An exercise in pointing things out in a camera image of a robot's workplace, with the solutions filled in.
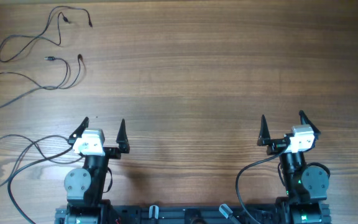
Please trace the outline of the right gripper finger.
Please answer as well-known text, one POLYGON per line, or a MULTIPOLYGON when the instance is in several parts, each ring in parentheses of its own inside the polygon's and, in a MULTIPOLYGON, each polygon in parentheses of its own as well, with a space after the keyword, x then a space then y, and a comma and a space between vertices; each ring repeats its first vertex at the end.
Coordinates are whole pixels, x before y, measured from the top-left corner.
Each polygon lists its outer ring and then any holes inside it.
POLYGON ((308 124, 311 126, 313 132, 314 132, 314 138, 316 140, 319 139, 319 136, 321 134, 321 131, 308 119, 307 115, 305 114, 305 112, 303 110, 299 111, 299 115, 300 115, 300 122, 301 124, 308 124))
POLYGON ((269 127, 267 125, 265 115, 263 114, 261 116, 260 132, 257 140, 257 145, 267 146, 270 144, 270 142, 271 142, 271 138, 270 138, 269 127))

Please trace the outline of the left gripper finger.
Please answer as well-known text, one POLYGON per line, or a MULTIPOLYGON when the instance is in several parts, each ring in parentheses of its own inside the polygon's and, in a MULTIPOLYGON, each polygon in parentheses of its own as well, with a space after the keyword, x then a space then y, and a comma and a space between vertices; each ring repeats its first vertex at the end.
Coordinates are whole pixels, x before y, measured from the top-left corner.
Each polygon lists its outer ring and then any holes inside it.
POLYGON ((68 144, 74 145, 75 141, 81 137, 85 129, 89 126, 89 117, 86 117, 81 124, 72 132, 68 138, 68 144))
POLYGON ((122 119, 116 138, 116 143, 121 153, 128 154, 130 152, 130 144, 126 133, 126 121, 122 119))

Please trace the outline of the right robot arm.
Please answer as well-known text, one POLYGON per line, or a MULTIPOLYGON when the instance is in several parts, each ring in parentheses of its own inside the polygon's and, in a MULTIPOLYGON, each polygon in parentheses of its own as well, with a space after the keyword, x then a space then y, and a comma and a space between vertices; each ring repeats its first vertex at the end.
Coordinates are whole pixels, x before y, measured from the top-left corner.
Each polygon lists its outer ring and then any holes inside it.
POLYGON ((279 223, 331 223, 327 199, 329 169, 321 163, 305 161, 305 153, 315 147, 320 130, 299 112, 300 125, 280 139, 272 139, 265 116, 261 117, 258 146, 267 146, 267 155, 280 159, 281 179, 287 191, 286 197, 276 199, 275 207, 279 223))

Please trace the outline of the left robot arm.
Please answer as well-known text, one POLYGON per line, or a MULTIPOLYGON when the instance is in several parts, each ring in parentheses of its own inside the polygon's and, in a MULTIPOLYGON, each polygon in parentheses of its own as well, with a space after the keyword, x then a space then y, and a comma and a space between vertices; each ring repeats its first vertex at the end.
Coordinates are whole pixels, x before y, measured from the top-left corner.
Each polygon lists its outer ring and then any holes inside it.
POLYGON ((76 154, 84 157, 84 164, 66 175, 64 188, 67 192, 67 209, 61 223, 99 224, 120 223, 121 218, 113 209, 110 200, 104 200, 103 194, 106 175, 112 171, 108 167, 111 159, 120 159, 128 154, 130 144, 126 133, 126 122, 121 121, 116 138, 116 147, 104 145, 102 129, 90 128, 89 118, 72 132, 68 144, 76 154))

